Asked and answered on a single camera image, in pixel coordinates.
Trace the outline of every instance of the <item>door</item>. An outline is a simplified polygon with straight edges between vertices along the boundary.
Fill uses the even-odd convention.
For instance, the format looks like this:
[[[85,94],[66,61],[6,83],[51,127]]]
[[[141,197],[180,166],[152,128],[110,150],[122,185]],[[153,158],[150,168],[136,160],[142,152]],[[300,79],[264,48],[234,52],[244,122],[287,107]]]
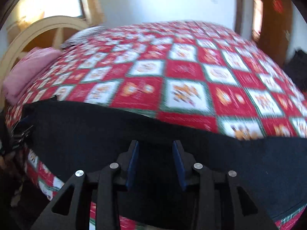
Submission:
[[[280,67],[286,59],[291,28],[291,0],[263,0],[262,27],[257,45]]]
[[[234,31],[239,35],[241,35],[242,8],[243,8],[243,0],[237,0],[237,16],[235,19]]]

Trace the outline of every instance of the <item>silver screw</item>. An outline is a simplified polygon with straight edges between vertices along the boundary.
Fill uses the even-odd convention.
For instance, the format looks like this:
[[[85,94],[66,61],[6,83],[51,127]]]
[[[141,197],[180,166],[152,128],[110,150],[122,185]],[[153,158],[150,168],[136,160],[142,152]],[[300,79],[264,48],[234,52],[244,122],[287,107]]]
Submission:
[[[201,163],[195,163],[194,168],[201,170],[203,168],[203,165]]]
[[[235,177],[235,176],[237,176],[237,172],[230,170],[230,171],[228,171],[228,175],[231,176],[231,177]]]
[[[118,166],[119,166],[118,163],[111,163],[111,164],[110,164],[110,168],[111,168],[111,169],[117,169]]]
[[[83,170],[78,170],[78,171],[76,171],[76,173],[75,173],[75,175],[78,176],[78,177],[83,176],[83,174],[84,174],[84,171],[83,171]]]

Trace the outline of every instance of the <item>patterned blanket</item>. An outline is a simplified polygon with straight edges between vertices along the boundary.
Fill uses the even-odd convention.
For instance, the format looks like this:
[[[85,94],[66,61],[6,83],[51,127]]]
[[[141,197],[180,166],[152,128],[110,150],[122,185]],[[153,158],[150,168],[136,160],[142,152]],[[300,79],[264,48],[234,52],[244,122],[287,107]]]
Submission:
[[[9,108],[7,124],[54,94],[240,140],[307,136],[307,101],[279,66],[232,30],[199,21],[112,28],[66,49]],[[62,182],[27,155],[27,174],[52,199]],[[289,229],[303,209],[276,224]],[[91,227],[94,213],[92,204]]]

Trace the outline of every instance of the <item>beige headboard frame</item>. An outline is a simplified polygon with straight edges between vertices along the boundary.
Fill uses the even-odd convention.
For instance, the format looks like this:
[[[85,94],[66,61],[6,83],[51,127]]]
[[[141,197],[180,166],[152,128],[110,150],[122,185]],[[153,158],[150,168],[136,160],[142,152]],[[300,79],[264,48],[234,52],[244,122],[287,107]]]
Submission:
[[[53,16],[39,20],[18,34],[0,61],[0,110],[5,106],[2,83],[15,64],[34,47],[60,45],[74,33],[88,28],[85,21],[69,16]]]

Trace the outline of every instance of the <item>headboard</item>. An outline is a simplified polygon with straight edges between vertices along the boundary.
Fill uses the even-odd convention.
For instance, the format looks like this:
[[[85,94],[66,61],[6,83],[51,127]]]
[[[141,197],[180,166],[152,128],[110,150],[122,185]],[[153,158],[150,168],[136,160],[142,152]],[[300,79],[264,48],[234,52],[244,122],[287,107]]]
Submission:
[[[85,21],[69,16],[52,16],[31,24],[12,41],[0,61],[0,110],[5,106],[2,93],[4,78],[17,62],[34,47],[54,47],[60,45],[78,31],[88,28]]]

